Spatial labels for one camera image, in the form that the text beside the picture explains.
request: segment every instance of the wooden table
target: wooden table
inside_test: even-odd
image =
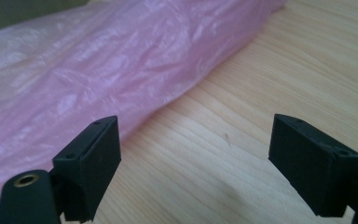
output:
[[[94,222],[351,223],[316,217],[268,160],[276,113],[358,151],[358,1],[290,0],[122,143]]]

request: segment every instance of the pink plastic bag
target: pink plastic bag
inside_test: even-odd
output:
[[[248,43],[284,0],[90,4],[0,31],[0,189],[90,122],[126,138]]]

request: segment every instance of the black plastic arm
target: black plastic arm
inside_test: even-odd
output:
[[[301,119],[275,115],[269,159],[315,215],[343,217],[349,205],[358,223],[358,152]]]

